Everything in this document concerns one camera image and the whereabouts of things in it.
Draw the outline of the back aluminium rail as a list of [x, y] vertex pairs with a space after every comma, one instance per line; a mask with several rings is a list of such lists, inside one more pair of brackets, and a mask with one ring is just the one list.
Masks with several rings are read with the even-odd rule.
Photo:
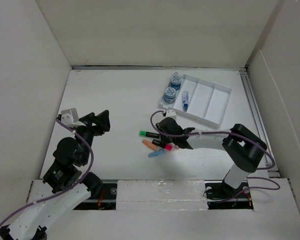
[[72, 70], [220, 70], [246, 71], [245, 67], [188, 67], [188, 66], [149, 66], [149, 65], [73, 65]]

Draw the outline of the light blue eraser cap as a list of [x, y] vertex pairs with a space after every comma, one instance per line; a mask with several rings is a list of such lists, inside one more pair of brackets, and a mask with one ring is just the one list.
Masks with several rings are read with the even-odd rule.
[[149, 158], [155, 158], [155, 157], [159, 157], [159, 156], [162, 156], [166, 153], [166, 150], [165, 149], [159, 149], [159, 150], [156, 150], [154, 152], [151, 152], [148, 154], [148, 157]]

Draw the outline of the blue round jar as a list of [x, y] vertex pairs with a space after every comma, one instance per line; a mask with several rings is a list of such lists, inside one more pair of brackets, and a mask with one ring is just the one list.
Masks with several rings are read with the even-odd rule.
[[170, 78], [170, 87], [178, 91], [181, 88], [182, 76], [175, 72]]
[[173, 87], [167, 87], [163, 95], [163, 100], [167, 104], [173, 104], [176, 100], [176, 96], [177, 96], [177, 90]]

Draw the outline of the right aluminium side rail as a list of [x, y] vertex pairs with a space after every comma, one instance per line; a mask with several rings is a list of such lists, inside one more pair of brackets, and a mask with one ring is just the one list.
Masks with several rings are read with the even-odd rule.
[[[261, 113], [258, 108], [256, 97], [253, 93], [253, 89], [252, 89], [252, 85], [249, 80], [248, 73], [245, 70], [240, 70], [239, 74], [240, 74], [243, 88], [245, 90], [245, 94], [246, 94], [246, 97], [247, 97], [247, 100], [248, 100], [248, 103], [249, 103], [249, 106], [250, 106], [250, 109], [251, 109], [251, 112], [253, 115], [253, 119], [254, 119], [259, 137], [261, 140], [263, 140], [266, 143], [267, 151], [270, 153], [271, 157], [274, 159], [271, 144], [269, 142], [269, 138], [268, 138], [268, 135], [267, 135], [267, 132], [265, 129], [265, 125], [263, 123], [263, 119], [262, 119]], [[264, 156], [263, 161], [267, 167], [269, 167], [272, 163], [271, 159], [268, 156]], [[281, 178], [280, 171], [276, 164], [273, 168], [268, 169], [267, 172], [268, 172], [268, 175], [270, 178]]]

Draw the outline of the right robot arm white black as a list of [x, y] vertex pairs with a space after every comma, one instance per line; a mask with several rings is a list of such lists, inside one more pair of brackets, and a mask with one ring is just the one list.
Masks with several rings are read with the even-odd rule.
[[182, 128], [172, 117], [155, 125], [164, 143], [173, 143], [181, 149], [213, 149], [225, 151], [233, 161], [232, 167], [217, 186], [207, 186], [204, 196], [224, 202], [248, 190], [243, 182], [255, 173], [267, 152], [267, 145], [244, 125], [236, 123], [230, 130], [200, 131], [194, 127]]

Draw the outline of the white foam block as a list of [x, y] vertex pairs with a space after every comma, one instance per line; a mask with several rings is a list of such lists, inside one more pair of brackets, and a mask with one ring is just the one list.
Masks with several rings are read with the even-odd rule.
[[205, 182], [185, 180], [119, 180], [118, 211], [205, 211]]

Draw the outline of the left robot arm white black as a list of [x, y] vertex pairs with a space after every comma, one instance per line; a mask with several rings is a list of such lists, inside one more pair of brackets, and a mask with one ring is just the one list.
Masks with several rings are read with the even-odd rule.
[[88, 198], [97, 198], [103, 181], [91, 172], [94, 137], [109, 132], [109, 111], [79, 117], [75, 108], [61, 111], [55, 119], [72, 133], [59, 141], [54, 161], [40, 182], [32, 202], [0, 223], [3, 240], [45, 240], [52, 226]]

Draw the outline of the orange eraser cap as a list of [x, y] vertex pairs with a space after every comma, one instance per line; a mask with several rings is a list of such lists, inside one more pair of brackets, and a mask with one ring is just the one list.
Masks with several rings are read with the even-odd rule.
[[158, 146], [157, 146], [157, 145], [151, 143], [151, 142], [148, 141], [148, 140], [143, 139], [143, 140], [142, 140], [142, 143], [143, 143], [145, 146], [147, 146], [148, 148], [152, 149], [153, 151], [156, 151], [156, 150], [158, 149]]

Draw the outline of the white divided organizer tray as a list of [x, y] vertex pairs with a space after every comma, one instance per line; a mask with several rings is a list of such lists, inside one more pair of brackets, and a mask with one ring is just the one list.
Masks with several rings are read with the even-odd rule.
[[[188, 91], [188, 109], [183, 111], [182, 93]], [[195, 120], [201, 124], [217, 129], [221, 126], [232, 89], [205, 79], [189, 75], [182, 75], [182, 83], [176, 91], [174, 103], [164, 101], [164, 94], [160, 100], [160, 107], [173, 109], [177, 114]]]

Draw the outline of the pink black highlighter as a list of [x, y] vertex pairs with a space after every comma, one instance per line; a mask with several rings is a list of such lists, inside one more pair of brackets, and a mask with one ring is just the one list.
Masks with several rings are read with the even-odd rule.
[[157, 139], [153, 139], [152, 144], [168, 151], [171, 151], [173, 149], [173, 147], [170, 144], [163, 143], [162, 141], [159, 141]]

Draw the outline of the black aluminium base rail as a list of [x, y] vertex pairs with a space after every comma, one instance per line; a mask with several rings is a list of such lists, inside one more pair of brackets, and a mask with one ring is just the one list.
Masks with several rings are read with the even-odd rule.
[[[97, 196], [84, 200], [76, 207], [76, 210], [116, 210], [118, 181], [106, 181]], [[206, 187], [216, 187], [220, 184], [220, 181], [204, 181], [204, 184], [206, 190]], [[214, 201], [208, 198], [206, 200], [207, 210], [252, 210], [254, 208], [251, 195], [248, 192], [244, 192], [227, 202]]]

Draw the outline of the white blue glue tube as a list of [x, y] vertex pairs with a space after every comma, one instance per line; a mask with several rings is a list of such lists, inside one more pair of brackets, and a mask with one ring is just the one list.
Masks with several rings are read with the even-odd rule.
[[188, 107], [189, 107], [189, 91], [188, 90], [184, 90], [182, 92], [182, 107], [183, 107], [183, 111], [187, 112]]

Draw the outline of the green black highlighter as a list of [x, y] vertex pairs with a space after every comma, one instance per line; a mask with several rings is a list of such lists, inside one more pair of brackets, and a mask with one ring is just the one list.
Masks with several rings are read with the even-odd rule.
[[153, 139], [159, 139], [160, 138], [160, 134], [158, 133], [154, 133], [154, 132], [149, 132], [149, 131], [140, 131], [139, 135], [141, 137], [145, 137], [145, 138], [153, 138]]

